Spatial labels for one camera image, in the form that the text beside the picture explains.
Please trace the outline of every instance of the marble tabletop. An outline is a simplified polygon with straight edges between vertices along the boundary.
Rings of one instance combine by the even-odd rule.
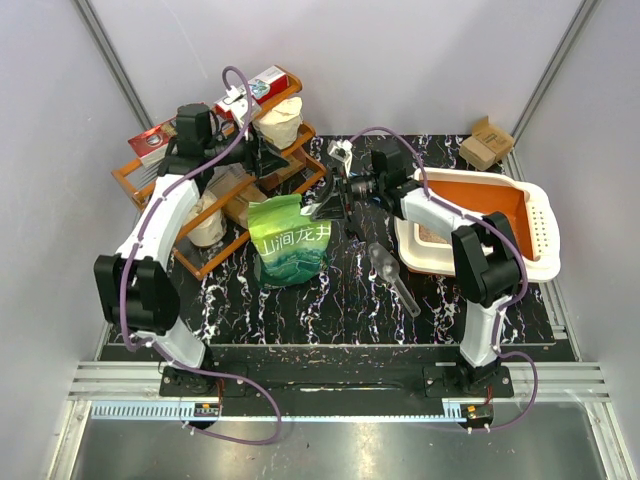
[[[310,155],[325,164],[332,138],[318,136],[307,145]],[[405,137],[429,167],[470,170],[458,156],[464,139],[456,135],[410,135]],[[371,148],[395,140],[367,136],[354,145],[353,172],[369,165]],[[406,155],[407,165],[411,157]],[[492,167],[501,172],[501,166]],[[302,180],[294,177],[279,187],[293,191]],[[303,195],[313,201],[324,181]],[[356,207],[367,242],[378,242],[397,256],[393,219],[384,211],[360,202]],[[240,227],[232,228],[236,236]],[[217,249],[201,250],[203,259]],[[422,313],[412,318],[397,295],[375,274],[366,254],[366,244],[349,240],[342,226],[332,226],[327,253],[329,267],[311,281],[278,290],[260,289],[254,278],[255,248],[251,242],[232,254],[203,281],[196,280],[178,261],[170,260],[168,271],[181,299],[181,316],[194,334],[210,344],[452,344],[464,330],[466,301],[455,279],[409,272],[401,263],[401,277],[413,292]],[[553,343],[553,334],[542,294],[529,286],[522,302],[511,307],[503,330],[503,343]],[[110,343],[118,343],[112,333]]]

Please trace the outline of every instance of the white wall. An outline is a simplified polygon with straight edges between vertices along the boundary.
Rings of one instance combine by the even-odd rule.
[[[139,130],[71,2],[0,14],[0,476],[35,479],[104,323],[92,267],[134,209],[109,172]]]
[[[251,78],[276,63],[323,134],[463,133],[485,114],[512,129],[579,3],[93,0],[157,122],[220,98],[228,64]]]
[[[602,2],[525,130],[527,180],[549,194],[560,283],[587,360],[602,363],[640,466],[640,4]]]

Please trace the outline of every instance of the green plastic bag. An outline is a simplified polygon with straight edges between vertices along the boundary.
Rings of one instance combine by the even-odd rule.
[[[331,222],[300,214],[302,196],[281,195],[249,204],[249,233],[258,250],[255,275],[261,287],[297,285],[327,268]]]

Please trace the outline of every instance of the gray floor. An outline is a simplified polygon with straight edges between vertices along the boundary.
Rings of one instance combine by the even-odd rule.
[[[518,412],[498,405],[500,417]],[[271,425],[213,429],[258,438]],[[536,405],[504,432],[467,435],[441,425],[285,424],[276,445],[246,447],[190,436],[167,422],[91,420],[75,479],[603,479],[586,413],[579,405]]]

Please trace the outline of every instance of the clear plastic scoop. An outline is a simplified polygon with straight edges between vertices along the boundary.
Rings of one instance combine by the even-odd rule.
[[[409,312],[409,315],[412,317],[420,315],[420,307],[414,300],[411,292],[409,292],[402,280],[400,280],[400,264],[393,255],[379,243],[372,243],[369,245],[369,258],[378,276],[387,282],[398,294],[400,301]]]

